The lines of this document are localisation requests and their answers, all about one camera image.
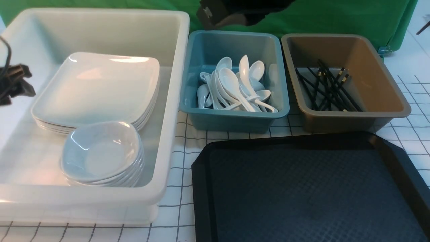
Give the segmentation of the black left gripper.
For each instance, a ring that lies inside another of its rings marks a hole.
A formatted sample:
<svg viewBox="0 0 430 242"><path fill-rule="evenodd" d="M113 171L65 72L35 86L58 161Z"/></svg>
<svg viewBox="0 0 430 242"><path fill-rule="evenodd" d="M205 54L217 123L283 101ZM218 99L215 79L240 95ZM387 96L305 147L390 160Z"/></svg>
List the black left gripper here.
<svg viewBox="0 0 430 242"><path fill-rule="evenodd" d="M20 82L20 78L31 78L32 73L25 64L9 66L9 73L1 75L0 105L12 104L12 98L18 96L34 97L36 92L34 87L28 82Z"/></svg>

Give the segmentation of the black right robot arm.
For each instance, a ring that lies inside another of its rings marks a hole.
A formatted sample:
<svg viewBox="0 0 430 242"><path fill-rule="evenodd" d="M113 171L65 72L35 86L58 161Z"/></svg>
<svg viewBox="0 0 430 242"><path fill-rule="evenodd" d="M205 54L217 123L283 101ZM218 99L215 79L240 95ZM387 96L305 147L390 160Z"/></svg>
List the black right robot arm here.
<svg viewBox="0 0 430 242"><path fill-rule="evenodd" d="M428 21L417 33L416 35L421 34L425 29L427 29L430 26L430 21Z"/></svg>

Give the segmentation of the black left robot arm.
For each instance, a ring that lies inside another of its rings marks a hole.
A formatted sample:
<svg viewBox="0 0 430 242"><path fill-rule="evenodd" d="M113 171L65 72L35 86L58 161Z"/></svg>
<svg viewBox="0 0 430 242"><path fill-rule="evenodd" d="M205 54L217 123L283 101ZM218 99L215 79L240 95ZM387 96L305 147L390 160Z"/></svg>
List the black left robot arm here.
<svg viewBox="0 0 430 242"><path fill-rule="evenodd" d="M205 30L224 26L253 26L271 13L287 9L293 0L200 0L196 16ZM1 66L1 106L12 104L17 96L34 97L34 87L24 78L31 78L29 67L25 64L11 65L12 48L1 37L7 49L5 63Z"/></svg>

